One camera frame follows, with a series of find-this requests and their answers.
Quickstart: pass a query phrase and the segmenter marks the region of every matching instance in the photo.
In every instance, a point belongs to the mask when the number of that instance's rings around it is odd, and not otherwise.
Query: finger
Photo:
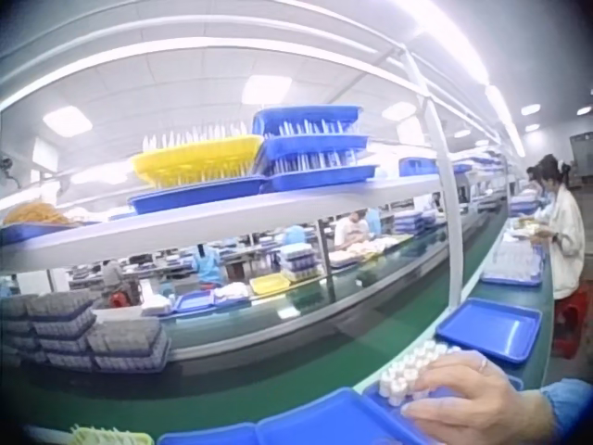
[[[431,420],[417,420],[414,424],[426,435],[440,443],[460,445],[463,442],[462,426],[451,426],[433,422]]]
[[[477,350],[462,350],[443,355],[430,363],[426,370],[459,365],[467,366],[482,375],[504,375],[504,371]]]
[[[468,426],[474,416],[473,403],[458,397],[421,399],[401,408],[401,413],[414,420],[430,420],[441,424]]]
[[[484,390],[485,375],[464,366],[452,365],[424,371],[416,380],[415,391],[431,390],[447,387],[462,396],[474,399]]]

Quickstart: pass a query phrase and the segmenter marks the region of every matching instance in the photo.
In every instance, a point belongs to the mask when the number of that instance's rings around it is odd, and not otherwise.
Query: ring
[[[478,373],[482,373],[482,371],[484,371],[487,366],[488,366],[488,360],[486,358],[483,358],[482,362],[480,363],[480,368],[478,369]]]

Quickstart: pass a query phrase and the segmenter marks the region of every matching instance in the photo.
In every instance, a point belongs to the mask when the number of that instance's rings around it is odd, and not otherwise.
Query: conveyor belt
[[[502,213],[492,217],[465,242],[466,276],[475,271],[504,221]],[[381,264],[365,266],[364,286],[382,278]],[[157,438],[174,430],[259,420],[353,386],[396,356],[445,309],[448,279],[443,263],[399,292],[388,287],[368,304],[281,343],[172,363],[161,375],[85,375],[28,366],[5,370],[3,389],[18,402],[24,422],[61,430],[77,423]],[[342,297],[344,290],[336,286],[335,294]],[[305,286],[298,292],[299,298],[315,299]],[[270,358],[253,362],[259,354]]]

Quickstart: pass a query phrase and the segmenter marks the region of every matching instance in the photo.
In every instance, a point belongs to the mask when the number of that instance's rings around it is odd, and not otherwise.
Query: factory floor
[[[578,352],[571,360],[550,357],[545,384],[563,378],[580,378],[593,384],[593,185],[572,190],[578,202],[585,226],[585,267],[582,280],[589,282],[589,307],[587,325]]]

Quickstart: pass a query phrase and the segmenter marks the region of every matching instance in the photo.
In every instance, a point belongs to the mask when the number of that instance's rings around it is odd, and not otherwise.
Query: shelf
[[[440,189],[437,175],[242,197],[139,215],[41,236],[0,249],[4,273],[23,273],[185,248]]]

